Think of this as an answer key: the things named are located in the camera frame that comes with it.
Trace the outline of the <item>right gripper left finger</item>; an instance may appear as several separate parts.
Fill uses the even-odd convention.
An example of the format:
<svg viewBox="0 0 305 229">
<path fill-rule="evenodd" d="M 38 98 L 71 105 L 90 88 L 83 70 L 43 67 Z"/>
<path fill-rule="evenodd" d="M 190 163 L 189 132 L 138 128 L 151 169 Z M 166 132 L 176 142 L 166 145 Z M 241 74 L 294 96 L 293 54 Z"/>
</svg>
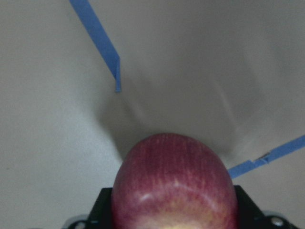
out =
<svg viewBox="0 0 305 229">
<path fill-rule="evenodd" d="M 86 220 L 86 229 L 112 229 L 112 188 L 102 188 Z"/>
</svg>

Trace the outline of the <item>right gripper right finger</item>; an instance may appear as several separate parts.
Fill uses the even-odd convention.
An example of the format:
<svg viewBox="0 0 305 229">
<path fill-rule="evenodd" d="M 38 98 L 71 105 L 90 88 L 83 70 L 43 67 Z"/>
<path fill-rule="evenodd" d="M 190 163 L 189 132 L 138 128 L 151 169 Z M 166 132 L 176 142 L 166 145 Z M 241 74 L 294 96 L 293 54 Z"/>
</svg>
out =
<svg viewBox="0 0 305 229">
<path fill-rule="evenodd" d="M 234 185 L 238 201 L 238 228 L 239 229 L 275 229 L 271 218 L 264 215 L 260 208 L 252 201 L 243 188 Z"/>
</svg>

